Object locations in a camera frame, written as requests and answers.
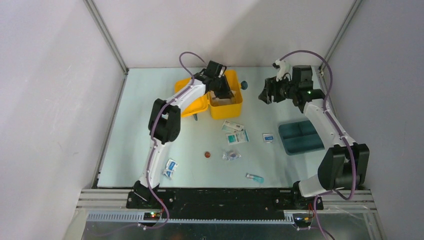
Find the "tape roll clear bag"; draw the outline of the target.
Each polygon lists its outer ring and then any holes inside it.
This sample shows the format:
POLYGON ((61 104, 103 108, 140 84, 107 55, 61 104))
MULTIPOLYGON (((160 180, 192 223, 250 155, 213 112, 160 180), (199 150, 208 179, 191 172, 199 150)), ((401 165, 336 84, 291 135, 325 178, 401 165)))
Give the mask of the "tape roll clear bag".
POLYGON ((227 161, 233 161, 239 159, 240 157, 241 154, 235 149, 225 151, 222 156, 222 158, 227 161))

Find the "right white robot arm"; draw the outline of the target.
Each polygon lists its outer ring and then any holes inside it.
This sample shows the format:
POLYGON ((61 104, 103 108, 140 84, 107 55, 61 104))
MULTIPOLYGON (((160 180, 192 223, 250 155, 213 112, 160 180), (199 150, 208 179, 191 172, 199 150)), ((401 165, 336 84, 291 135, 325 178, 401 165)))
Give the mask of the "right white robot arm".
POLYGON ((277 74, 266 78, 259 100, 266 104, 291 100, 315 128, 326 154, 317 173, 294 183, 291 204, 304 209, 311 197, 340 189, 352 192, 365 181, 370 150, 357 143, 342 127, 325 99, 324 92, 314 88, 316 72, 310 65, 272 65, 277 74))

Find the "yellow medicine kit box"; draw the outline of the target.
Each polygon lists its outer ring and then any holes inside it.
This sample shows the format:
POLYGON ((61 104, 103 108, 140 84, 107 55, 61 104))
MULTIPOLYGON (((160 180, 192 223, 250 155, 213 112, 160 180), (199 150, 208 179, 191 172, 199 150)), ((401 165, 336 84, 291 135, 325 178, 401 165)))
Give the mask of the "yellow medicine kit box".
POLYGON ((228 118, 236 118, 241 115, 243 97, 241 93, 241 84, 239 83, 237 73, 234 69, 227 70, 224 75, 233 94, 232 98, 219 99, 210 91, 196 99, 182 113, 183 118, 194 114, 202 113, 207 110, 214 120, 224 120, 228 118))

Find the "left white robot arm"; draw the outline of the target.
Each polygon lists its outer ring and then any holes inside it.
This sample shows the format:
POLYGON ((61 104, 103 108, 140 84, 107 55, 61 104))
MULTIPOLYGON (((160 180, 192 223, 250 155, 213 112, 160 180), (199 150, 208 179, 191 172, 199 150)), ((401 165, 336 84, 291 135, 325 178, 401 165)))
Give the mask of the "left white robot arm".
POLYGON ((183 111, 195 100, 209 92, 229 99, 232 91, 225 76, 227 67, 215 61, 209 61, 206 68, 192 75, 188 83, 167 99, 156 99, 152 106, 148 123, 150 147, 147 162, 133 190, 139 196, 138 201, 145 208, 153 208, 158 202, 154 188, 160 184, 162 170, 171 143, 181 131, 183 111))

